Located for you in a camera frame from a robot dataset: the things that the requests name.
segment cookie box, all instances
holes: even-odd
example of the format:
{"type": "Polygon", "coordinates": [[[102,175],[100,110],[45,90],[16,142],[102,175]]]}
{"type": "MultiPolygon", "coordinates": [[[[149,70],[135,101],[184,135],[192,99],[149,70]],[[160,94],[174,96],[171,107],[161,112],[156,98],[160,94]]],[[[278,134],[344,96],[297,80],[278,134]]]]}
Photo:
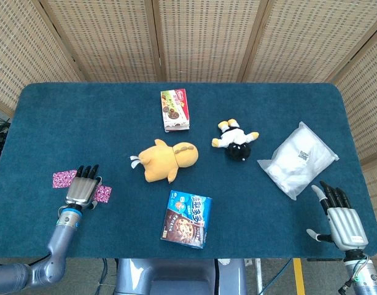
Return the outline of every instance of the cookie box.
{"type": "Polygon", "coordinates": [[[190,128],[189,107],[184,89],[161,91],[161,109],[165,132],[190,128]]]}
{"type": "Polygon", "coordinates": [[[202,249],[212,199],[185,192],[171,191],[161,239],[202,249]]]}

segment blue snack box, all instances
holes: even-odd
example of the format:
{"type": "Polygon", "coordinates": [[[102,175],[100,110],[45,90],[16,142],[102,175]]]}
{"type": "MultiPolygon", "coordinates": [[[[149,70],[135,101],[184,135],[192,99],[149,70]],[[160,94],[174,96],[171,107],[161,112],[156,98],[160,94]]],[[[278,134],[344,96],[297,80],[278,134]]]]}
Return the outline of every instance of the blue snack box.
{"type": "Polygon", "coordinates": [[[203,249],[212,199],[171,191],[161,239],[203,249]]]}

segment white package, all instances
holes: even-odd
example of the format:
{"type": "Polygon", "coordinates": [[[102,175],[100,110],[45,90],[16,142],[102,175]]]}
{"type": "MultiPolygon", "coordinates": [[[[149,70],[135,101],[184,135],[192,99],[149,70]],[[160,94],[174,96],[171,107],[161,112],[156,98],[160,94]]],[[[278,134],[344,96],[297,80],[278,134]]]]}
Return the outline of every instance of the white package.
{"type": "Polygon", "coordinates": [[[338,156],[303,122],[261,168],[292,200],[338,156]]]}

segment white and black plush toy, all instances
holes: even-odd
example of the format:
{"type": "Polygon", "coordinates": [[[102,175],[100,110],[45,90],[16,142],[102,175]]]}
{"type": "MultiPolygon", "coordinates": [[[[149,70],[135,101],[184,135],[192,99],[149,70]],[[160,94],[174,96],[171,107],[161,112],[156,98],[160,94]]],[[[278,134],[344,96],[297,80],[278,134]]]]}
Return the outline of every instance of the white and black plush toy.
{"type": "Polygon", "coordinates": [[[227,152],[232,159],[245,161],[251,152],[248,143],[256,140],[260,134],[258,132],[251,132],[245,135],[235,119],[222,121],[218,124],[218,127],[222,132],[221,139],[213,138],[212,146],[215,148],[227,148],[227,152]]]}

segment red and white box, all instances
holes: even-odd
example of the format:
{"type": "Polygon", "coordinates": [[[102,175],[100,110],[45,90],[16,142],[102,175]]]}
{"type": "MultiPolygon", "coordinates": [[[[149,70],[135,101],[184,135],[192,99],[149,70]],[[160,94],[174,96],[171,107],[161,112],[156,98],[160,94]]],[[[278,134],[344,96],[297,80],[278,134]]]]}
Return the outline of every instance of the red and white box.
{"type": "Polygon", "coordinates": [[[161,91],[161,110],[165,132],[190,129],[185,89],[161,91]]]}

